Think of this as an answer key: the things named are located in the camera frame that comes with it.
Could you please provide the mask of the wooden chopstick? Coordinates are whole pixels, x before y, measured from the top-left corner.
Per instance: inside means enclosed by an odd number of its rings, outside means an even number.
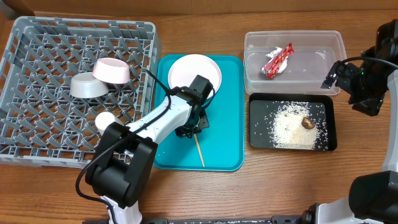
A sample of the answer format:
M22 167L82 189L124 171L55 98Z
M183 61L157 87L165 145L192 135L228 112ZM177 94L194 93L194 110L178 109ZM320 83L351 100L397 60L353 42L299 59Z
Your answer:
M204 159L203 159L203 154L202 154L202 151L201 151L200 143L199 143L199 141L198 141L198 137L197 137L196 134L194 134L193 136L194 136L194 138L195 138L195 143L196 143L196 145L197 145L197 149L198 149L198 153L199 153L199 156L200 156L200 160L201 160L202 167L205 167L205 161L204 161Z

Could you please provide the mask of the brown food chunk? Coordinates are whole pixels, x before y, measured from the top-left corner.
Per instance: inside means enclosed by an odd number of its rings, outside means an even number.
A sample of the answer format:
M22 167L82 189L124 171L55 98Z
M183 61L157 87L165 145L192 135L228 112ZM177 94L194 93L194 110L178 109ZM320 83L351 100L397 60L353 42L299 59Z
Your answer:
M302 126L305 129L313 129L315 127L313 121L310 118L308 118L308 117L303 117Z

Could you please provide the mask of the large white plate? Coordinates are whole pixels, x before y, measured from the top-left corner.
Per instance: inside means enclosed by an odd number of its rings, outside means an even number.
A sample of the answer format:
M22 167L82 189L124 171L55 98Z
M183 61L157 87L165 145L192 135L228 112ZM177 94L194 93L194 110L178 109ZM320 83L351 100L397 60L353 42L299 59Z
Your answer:
M188 88L197 75L209 79L213 85L208 99L217 94L222 82L221 69L213 59L200 54L184 55L172 64L168 72L169 87Z

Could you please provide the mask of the red snack wrapper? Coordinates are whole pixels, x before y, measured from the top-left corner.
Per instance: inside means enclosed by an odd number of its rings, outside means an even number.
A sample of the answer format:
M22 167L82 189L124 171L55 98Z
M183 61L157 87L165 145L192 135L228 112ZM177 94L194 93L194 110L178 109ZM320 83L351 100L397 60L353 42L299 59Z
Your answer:
M268 78L273 79L278 73L280 66L282 65L285 58L294 53L292 43L289 43L286 47L282 48L282 51L278 53L272 60L270 59L262 68L261 72Z

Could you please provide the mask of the pile of rice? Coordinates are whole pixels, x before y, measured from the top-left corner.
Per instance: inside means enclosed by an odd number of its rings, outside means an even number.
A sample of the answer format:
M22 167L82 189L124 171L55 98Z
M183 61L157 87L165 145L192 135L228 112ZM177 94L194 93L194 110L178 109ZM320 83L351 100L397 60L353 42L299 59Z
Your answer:
M329 134L322 103L253 100L249 105L249 142L252 147L327 151ZM315 127L305 129L303 117Z

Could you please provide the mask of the white paper cup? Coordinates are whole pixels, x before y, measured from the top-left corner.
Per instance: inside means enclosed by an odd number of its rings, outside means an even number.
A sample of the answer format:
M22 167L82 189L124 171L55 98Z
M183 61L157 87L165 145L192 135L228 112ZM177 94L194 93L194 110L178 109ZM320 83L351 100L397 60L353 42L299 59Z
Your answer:
M113 122L116 122L120 125L124 125L124 123L118 119L115 115L113 115L110 112L101 112L96 118L95 118L95 126L97 130L99 131L100 135L103 135L105 129Z

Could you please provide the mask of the pink small bowl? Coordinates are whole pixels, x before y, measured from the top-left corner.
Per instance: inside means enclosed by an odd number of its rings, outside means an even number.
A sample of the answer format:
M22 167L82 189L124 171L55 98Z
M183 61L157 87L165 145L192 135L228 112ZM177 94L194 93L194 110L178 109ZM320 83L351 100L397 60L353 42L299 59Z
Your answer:
M93 68L93 76L102 82L125 84L130 80L129 65L116 58L100 58Z

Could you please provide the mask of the grey bowl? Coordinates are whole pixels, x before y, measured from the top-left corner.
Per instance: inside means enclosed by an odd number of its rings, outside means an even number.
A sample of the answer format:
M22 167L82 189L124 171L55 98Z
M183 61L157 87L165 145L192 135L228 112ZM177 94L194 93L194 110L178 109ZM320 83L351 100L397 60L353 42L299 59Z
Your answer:
M72 76L70 84L71 96L77 98L96 98L107 94L107 84L93 76L92 72L79 73Z

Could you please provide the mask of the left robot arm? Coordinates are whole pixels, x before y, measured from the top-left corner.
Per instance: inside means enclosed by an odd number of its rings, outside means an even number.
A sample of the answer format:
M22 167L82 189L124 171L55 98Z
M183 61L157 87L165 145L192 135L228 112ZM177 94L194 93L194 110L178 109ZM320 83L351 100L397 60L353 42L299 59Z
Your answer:
M158 145L172 132L191 138L209 126L205 110L212 87L166 88L164 102L127 126L112 122L104 130L93 160L75 182L76 192L106 205L108 223L140 223L137 201L149 179Z

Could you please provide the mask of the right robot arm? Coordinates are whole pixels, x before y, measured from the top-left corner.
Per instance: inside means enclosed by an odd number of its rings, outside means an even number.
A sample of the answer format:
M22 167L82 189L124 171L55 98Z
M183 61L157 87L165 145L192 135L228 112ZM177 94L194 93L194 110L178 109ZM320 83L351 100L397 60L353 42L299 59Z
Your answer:
M298 223L397 223L397 20L377 29L376 43L357 57L336 61L322 88L337 86L348 103L368 116L379 114L386 94L391 113L381 171L354 179L347 197L314 204Z

